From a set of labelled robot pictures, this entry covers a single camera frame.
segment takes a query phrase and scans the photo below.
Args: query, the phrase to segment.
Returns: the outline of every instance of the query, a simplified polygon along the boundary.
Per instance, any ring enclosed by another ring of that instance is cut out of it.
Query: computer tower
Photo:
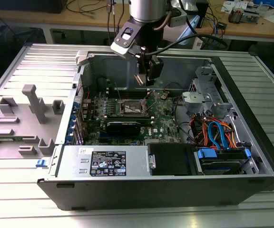
[[[0,10],[61,13],[67,0],[0,0]]]
[[[209,3],[208,3],[207,0],[197,0],[196,1],[196,6],[198,8],[198,15],[200,17],[196,28],[201,28],[202,25],[203,25],[206,13],[207,13]]]

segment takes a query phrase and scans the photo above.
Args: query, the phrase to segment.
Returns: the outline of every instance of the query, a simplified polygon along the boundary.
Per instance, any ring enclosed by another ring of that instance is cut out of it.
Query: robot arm
[[[163,61],[157,56],[144,54],[157,50],[163,39],[164,27],[183,26],[186,23],[186,12],[180,7],[172,7],[178,1],[129,1],[131,17],[115,37],[111,49],[124,59],[137,58],[139,74],[135,78],[140,85],[151,86],[160,76]]]

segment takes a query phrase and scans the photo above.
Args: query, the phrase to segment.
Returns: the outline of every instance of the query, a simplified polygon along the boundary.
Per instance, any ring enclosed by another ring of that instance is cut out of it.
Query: motherboard
[[[173,99],[163,92],[114,91],[84,102],[85,145],[179,143]]]

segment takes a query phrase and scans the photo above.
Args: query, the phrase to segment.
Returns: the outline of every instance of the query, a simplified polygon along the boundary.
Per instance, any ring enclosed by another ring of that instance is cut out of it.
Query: wooden table
[[[210,0],[213,14],[218,18],[218,21],[226,23],[225,30],[226,39],[251,40],[251,41],[267,41],[274,42],[274,23],[260,18],[257,24],[240,23],[234,24],[228,22],[228,13],[221,12],[224,0]],[[199,33],[212,33],[212,28],[209,21],[205,20],[202,28],[197,29]]]
[[[95,3],[95,0],[80,0],[80,4]],[[263,18],[260,18],[258,24],[240,23],[233,24],[228,22],[228,14],[220,13],[221,7],[216,5],[222,4],[224,0],[210,0],[213,13],[219,19],[219,21],[227,23],[224,38],[226,39],[240,39],[240,40],[255,40],[255,41],[267,41],[274,42],[274,23],[269,22]],[[98,7],[104,6],[105,1],[100,2],[94,6],[88,6],[84,9],[92,10]],[[70,5],[70,9],[78,10],[77,3],[73,2]],[[121,4],[116,4],[116,22],[121,14]],[[0,17],[10,26],[18,27],[33,27],[41,28],[44,31],[44,35],[47,43],[53,43],[52,29],[73,29],[73,30],[92,30],[92,31],[107,31],[107,11],[105,8],[95,11],[95,19],[91,19],[80,13],[70,12],[64,9],[60,14],[50,14],[43,12],[23,12],[23,11],[7,11],[0,10]],[[125,14],[121,20],[120,26],[122,26],[129,19],[128,4],[125,5]],[[113,19],[110,17],[110,27],[113,30]],[[203,27],[197,29],[199,33],[211,34],[212,28],[209,25],[209,21],[205,21]]]

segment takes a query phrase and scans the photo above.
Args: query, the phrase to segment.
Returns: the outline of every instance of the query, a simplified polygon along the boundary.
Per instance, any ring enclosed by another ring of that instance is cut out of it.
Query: workbench
[[[95,0],[80,0],[80,5],[96,3]],[[219,21],[227,23],[225,30],[225,39],[250,40],[274,42],[274,23],[260,18],[258,24],[240,23],[233,24],[228,22],[228,14],[220,12],[224,0],[211,0],[214,15]],[[84,10],[92,10],[104,6],[106,3],[102,1],[96,5],[85,7]],[[76,2],[70,4],[70,9],[78,11]],[[122,12],[121,3],[115,5],[116,23]],[[53,29],[72,29],[82,31],[107,31],[107,11],[105,8],[95,11],[95,19],[91,19],[80,13],[74,13],[66,8],[60,14],[51,14],[44,12],[23,12],[23,11],[7,11],[0,10],[0,17],[9,25],[17,27],[41,28],[44,32],[47,43],[54,43]],[[125,4],[125,13],[121,20],[120,26],[129,19],[129,6]],[[110,31],[113,30],[113,19],[110,16]],[[202,28],[198,28],[197,32],[211,34],[212,28],[209,21],[205,20]]]
[[[11,96],[20,100],[23,85],[34,83],[38,92],[42,91],[46,104],[54,99],[66,104],[66,94],[77,70],[76,54],[88,48],[90,46],[47,44],[23,47],[0,79],[0,99]],[[168,52],[178,54],[178,49]],[[200,57],[208,54],[220,57],[274,145],[274,75],[259,57],[247,52],[189,52]],[[49,158],[43,159],[49,164]],[[37,186],[36,180],[48,172],[48,168],[36,168],[37,161],[33,158],[0,159],[0,227],[38,228],[56,224],[68,228],[274,227],[274,191],[260,192],[232,206],[62,211]]]

